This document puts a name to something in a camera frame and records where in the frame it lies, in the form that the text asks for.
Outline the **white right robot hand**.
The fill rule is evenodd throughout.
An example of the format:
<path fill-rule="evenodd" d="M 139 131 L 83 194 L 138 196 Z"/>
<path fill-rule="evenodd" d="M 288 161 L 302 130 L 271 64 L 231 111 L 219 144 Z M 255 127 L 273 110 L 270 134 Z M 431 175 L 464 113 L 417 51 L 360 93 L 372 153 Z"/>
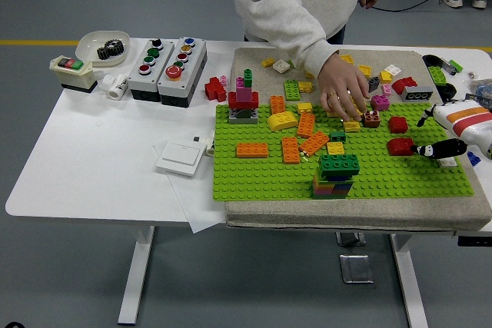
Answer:
<path fill-rule="evenodd" d="M 491 159 L 491 113 L 476 101 L 435 104 L 424 110 L 417 126 L 423 126 L 428 118 L 433 118 L 454 138 L 424 146 L 412 145 L 414 153 L 431 159 L 443 159 L 462 155 L 468 145 L 475 145 L 487 159 Z"/>

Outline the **person's right hand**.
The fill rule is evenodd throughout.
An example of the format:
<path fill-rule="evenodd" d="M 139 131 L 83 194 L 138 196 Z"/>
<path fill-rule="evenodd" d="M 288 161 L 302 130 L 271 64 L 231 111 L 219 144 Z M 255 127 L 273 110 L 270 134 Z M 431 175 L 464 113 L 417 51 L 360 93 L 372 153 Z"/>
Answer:
<path fill-rule="evenodd" d="M 322 108 L 343 121 L 361 120 L 370 98 L 367 79 L 354 65 L 333 53 L 324 63 L 317 81 Z"/>

